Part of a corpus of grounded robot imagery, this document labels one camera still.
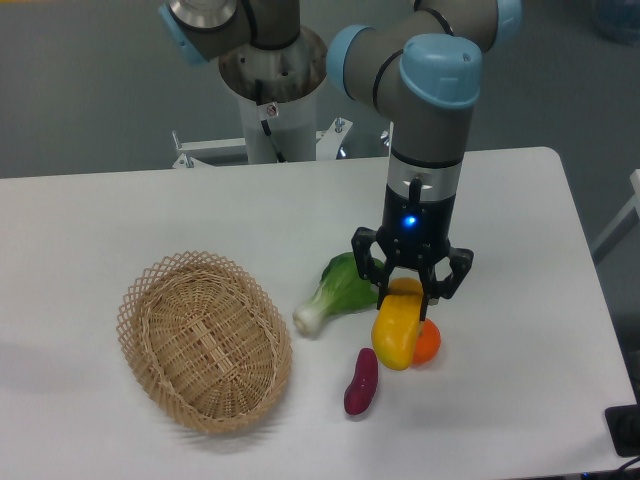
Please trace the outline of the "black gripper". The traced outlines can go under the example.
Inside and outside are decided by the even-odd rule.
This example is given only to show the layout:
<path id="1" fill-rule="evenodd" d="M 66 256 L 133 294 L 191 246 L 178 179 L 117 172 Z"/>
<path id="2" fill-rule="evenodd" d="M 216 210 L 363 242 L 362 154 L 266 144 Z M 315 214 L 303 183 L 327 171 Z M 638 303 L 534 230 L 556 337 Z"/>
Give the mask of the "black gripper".
<path id="1" fill-rule="evenodd" d="M 411 204 L 386 186 L 382 224 L 378 231 L 358 227 L 351 246 L 362 280 L 378 289 L 377 309 L 388 294 L 389 279 L 396 268 L 416 271 L 422 286 L 419 320 L 427 318 L 428 306 L 440 298 L 450 299 L 471 270 L 474 252 L 450 247 L 449 228 L 456 195 L 433 202 Z M 386 259 L 378 266 L 371 246 L 378 243 Z M 450 273 L 436 278 L 435 266 L 449 260 Z"/>

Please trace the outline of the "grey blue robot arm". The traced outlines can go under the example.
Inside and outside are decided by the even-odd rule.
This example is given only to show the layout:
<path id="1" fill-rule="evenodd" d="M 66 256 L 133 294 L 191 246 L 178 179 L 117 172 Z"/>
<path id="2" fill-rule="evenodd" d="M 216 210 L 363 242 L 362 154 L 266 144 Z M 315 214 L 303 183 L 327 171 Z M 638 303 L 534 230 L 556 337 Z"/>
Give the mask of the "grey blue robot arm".
<path id="1" fill-rule="evenodd" d="M 519 2 L 417 1 L 393 27 L 351 25 L 330 43 L 303 26 L 296 1 L 167 1 L 159 14 L 188 62 L 218 63 L 253 164 L 317 158 L 325 81 L 386 118 L 382 223 L 352 238 L 359 275 L 386 295 L 395 269 L 415 271 L 426 306 L 454 295 L 473 262 L 448 234 L 482 60 L 517 32 Z"/>

